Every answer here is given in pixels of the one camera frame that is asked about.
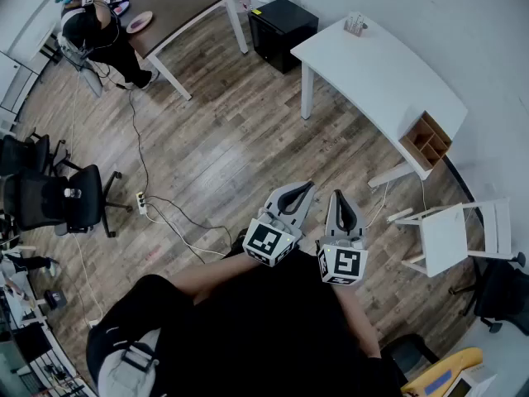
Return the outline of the person's right forearm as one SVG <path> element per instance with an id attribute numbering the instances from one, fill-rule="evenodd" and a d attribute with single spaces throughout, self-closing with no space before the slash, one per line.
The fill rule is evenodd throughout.
<path id="1" fill-rule="evenodd" d="M 381 358 L 377 333 L 370 323 L 355 289 L 348 285 L 331 286 L 346 317 L 351 333 L 357 338 L 360 349 L 368 358 Z"/>

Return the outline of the white device with screen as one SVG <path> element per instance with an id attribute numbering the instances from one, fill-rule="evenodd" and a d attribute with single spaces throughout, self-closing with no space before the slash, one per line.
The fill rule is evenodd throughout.
<path id="1" fill-rule="evenodd" d="M 457 376 L 443 397 L 482 397 L 496 377 L 485 364 L 471 366 Z"/>

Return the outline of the black cabinet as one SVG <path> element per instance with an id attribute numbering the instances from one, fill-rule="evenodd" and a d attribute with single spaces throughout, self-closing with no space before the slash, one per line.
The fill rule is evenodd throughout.
<path id="1" fill-rule="evenodd" d="M 248 13 L 255 52 L 286 74 L 299 64 L 290 50 L 317 33 L 319 18 L 290 2 L 275 0 Z"/>

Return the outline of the yellow case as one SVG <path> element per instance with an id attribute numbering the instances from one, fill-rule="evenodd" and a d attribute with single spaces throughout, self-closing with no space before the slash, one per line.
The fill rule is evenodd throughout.
<path id="1" fill-rule="evenodd" d="M 426 368 L 404 385 L 401 393 L 405 397 L 442 397 L 464 369 L 480 364 L 483 357 L 480 348 L 465 348 Z"/>

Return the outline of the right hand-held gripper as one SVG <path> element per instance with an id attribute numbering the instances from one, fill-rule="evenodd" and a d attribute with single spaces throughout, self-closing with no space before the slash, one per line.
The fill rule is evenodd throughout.
<path id="1" fill-rule="evenodd" d="M 352 285 L 363 278 L 368 259 L 365 217 L 357 202 L 334 190 L 326 214 L 325 236 L 317 241 L 317 261 L 324 283 Z"/>

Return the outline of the person's left forearm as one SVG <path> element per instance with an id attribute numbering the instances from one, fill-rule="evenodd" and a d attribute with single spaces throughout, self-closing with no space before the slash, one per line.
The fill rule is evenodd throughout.
<path id="1" fill-rule="evenodd" d="M 169 281 L 194 304 L 199 304 L 218 286 L 259 266 L 262 263 L 241 253 L 203 265 L 188 266 L 172 275 Z"/>

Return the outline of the black mesh office chair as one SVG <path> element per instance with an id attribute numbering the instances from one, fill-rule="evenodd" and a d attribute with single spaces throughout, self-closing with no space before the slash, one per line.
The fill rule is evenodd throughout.
<path id="1" fill-rule="evenodd" d="M 61 236 L 86 233 L 101 223 L 107 237 L 113 238 L 116 233 L 109 229 L 106 208 L 120 208 L 128 213 L 133 211 L 130 205 L 107 200 L 113 181 L 121 177 L 122 173 L 114 171 L 108 182 L 103 184 L 96 165 L 80 168 L 69 178 L 22 169 L 4 181 L 3 211 L 13 217 L 18 228 L 24 232 L 53 226 L 55 233 Z M 66 198 L 66 188 L 81 189 L 81 198 Z"/>
<path id="2" fill-rule="evenodd" d="M 0 177 L 14 175 L 22 169 L 28 169 L 45 175 L 58 176 L 58 166 L 80 170 L 72 163 L 71 154 L 66 148 L 65 140 L 59 140 L 55 150 L 50 151 L 50 136 L 39 135 L 33 131 L 24 141 L 12 136 L 0 139 Z"/>

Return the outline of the grey waist bag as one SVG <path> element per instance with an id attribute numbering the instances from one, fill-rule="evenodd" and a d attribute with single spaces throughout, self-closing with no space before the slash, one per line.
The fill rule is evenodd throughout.
<path id="1" fill-rule="evenodd" d="M 99 397 L 150 397 L 159 360 L 155 354 L 160 329 L 107 356 L 98 374 Z"/>

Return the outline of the white wooden chair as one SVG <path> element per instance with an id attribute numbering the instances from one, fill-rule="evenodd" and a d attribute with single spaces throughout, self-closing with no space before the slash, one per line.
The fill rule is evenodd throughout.
<path id="1" fill-rule="evenodd" d="M 469 249 L 465 210 L 477 209 L 484 226 L 484 249 Z M 402 260 L 402 264 L 428 277 L 450 269 L 469 256 L 515 261 L 525 265 L 520 254 L 512 252 L 509 200 L 458 203 L 438 206 L 414 214 L 406 209 L 388 217 L 389 223 L 418 228 L 422 253 Z"/>

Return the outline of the pink plate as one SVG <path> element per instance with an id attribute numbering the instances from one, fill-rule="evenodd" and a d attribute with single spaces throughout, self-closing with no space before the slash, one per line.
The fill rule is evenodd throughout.
<path id="1" fill-rule="evenodd" d="M 134 17 L 126 26 L 126 32 L 130 35 L 145 29 L 153 19 L 152 11 L 145 11 Z"/>

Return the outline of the dark brown table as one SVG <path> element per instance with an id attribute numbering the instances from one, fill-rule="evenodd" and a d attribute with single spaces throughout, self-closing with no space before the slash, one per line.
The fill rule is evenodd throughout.
<path id="1" fill-rule="evenodd" d="M 149 25 L 130 35 L 129 42 L 136 53 L 151 62 L 186 100 L 192 98 L 191 94 L 157 55 L 177 36 L 219 7 L 226 9 L 238 46 L 243 54 L 247 53 L 248 46 L 236 12 L 235 0 L 130 0 L 130 6 L 122 16 L 122 24 L 126 26 L 143 12 L 153 14 Z"/>

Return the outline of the grey chair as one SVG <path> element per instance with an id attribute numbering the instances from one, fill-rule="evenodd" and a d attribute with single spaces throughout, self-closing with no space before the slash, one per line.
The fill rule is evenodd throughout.
<path id="1" fill-rule="evenodd" d="M 93 66 L 88 62 L 87 56 L 61 33 L 57 35 L 57 42 L 63 57 L 80 73 L 93 94 L 97 98 L 101 98 L 103 91 L 102 81 Z"/>

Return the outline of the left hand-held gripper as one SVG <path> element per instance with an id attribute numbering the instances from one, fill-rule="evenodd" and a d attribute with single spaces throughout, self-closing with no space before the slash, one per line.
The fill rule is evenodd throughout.
<path id="1" fill-rule="evenodd" d="M 311 180 L 276 189 L 250 222 L 243 241 L 245 253 L 266 266 L 276 266 L 298 246 L 316 190 Z"/>

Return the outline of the wooden compartment organizer box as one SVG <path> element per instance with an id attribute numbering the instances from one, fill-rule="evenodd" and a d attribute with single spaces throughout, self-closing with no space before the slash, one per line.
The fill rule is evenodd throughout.
<path id="1" fill-rule="evenodd" d="M 424 169 L 433 169 L 450 149 L 452 140 L 434 118 L 424 111 L 399 140 Z"/>

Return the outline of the person's black clothing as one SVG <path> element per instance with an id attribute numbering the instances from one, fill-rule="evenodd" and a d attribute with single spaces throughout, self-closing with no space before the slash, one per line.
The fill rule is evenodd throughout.
<path id="1" fill-rule="evenodd" d="M 295 249 L 199 304 L 160 275 L 145 275 L 94 327 L 89 374 L 107 356 L 160 329 L 150 397 L 402 397 L 394 369 L 368 358 L 316 257 Z"/>

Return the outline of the small black box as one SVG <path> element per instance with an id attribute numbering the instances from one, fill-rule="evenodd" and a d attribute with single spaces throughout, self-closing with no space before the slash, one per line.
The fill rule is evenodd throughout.
<path id="1" fill-rule="evenodd" d="M 50 310 L 61 309 L 68 303 L 62 290 L 46 290 L 44 292 L 44 300 Z"/>

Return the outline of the black swivel chair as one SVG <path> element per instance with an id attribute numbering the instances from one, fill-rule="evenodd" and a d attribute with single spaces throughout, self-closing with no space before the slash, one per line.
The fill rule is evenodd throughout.
<path id="1" fill-rule="evenodd" d="M 461 316 L 470 311 L 488 327 L 499 332 L 508 322 L 529 337 L 529 274 L 515 268 L 511 261 L 488 259 L 481 270 L 477 259 L 472 259 L 475 282 L 460 289 L 449 289 L 449 294 L 470 292 L 472 297 Z"/>

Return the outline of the clear glass cup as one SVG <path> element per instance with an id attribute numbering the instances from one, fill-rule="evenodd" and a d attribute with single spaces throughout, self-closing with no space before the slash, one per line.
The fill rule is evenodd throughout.
<path id="1" fill-rule="evenodd" d="M 365 29 L 363 15 L 359 12 L 349 12 L 343 29 L 354 36 L 361 37 Z"/>

